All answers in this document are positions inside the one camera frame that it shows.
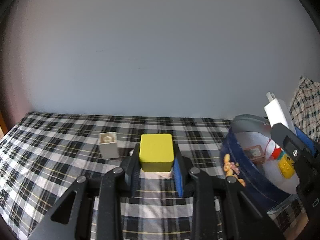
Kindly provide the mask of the yellow face toy brick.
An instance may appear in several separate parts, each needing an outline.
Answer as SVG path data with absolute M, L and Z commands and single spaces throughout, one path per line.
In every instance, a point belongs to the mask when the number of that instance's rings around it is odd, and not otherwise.
M 286 153 L 281 157 L 278 167 L 285 179 L 290 179 L 295 174 L 294 164 L 294 161 Z

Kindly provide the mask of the yellow cube block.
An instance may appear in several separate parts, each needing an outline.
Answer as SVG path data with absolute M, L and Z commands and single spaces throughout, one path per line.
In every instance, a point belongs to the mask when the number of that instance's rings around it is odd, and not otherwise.
M 141 135 L 139 161 L 144 172 L 170 172 L 174 163 L 172 135 Z

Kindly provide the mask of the white rectangular block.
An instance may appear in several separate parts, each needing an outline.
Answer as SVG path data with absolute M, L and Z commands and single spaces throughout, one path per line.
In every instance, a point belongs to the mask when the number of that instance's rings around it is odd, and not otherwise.
M 283 100 L 277 99 L 273 93 L 267 92 L 266 96 L 269 103 L 264 107 L 264 110 L 271 127 L 281 123 L 296 134 L 295 126 L 286 103 Z

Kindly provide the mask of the grey toy brick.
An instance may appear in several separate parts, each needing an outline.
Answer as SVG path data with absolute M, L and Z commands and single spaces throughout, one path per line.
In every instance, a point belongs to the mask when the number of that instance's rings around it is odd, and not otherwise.
M 98 146 L 100 154 L 104 159 L 117 159 L 120 157 L 116 132 L 100 133 L 98 137 Z

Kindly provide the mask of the round metal tin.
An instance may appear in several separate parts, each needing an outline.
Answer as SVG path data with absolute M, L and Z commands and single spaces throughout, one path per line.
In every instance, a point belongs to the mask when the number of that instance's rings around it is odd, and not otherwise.
M 319 209 L 319 144 L 298 127 L 236 116 L 221 147 L 226 174 L 236 174 L 267 212 L 299 198 L 308 215 Z

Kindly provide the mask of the plaid cloth covered furniture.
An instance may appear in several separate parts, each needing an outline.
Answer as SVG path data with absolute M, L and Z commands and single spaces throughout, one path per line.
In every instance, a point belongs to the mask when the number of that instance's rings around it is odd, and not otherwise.
M 293 123 L 313 141 L 319 142 L 319 82 L 301 77 L 290 103 Z

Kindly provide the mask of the brown picture toy brick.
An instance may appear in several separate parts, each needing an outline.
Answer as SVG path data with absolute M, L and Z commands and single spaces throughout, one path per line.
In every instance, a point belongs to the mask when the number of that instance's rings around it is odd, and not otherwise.
M 260 145 L 255 145 L 244 150 L 245 155 L 254 165 L 261 165 L 265 162 L 265 154 Z

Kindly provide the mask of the black white plaid tablecloth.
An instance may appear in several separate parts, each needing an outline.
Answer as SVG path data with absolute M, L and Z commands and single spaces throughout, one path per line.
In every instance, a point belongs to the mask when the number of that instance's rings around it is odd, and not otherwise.
M 302 202 L 267 212 L 226 174 L 225 119 L 32 112 L 1 140 L 2 230 L 14 239 L 305 239 Z M 104 159 L 100 133 L 116 132 L 120 157 Z M 128 157 L 143 134 L 171 134 L 193 163 L 192 197 L 170 172 L 144 172 L 127 190 Z

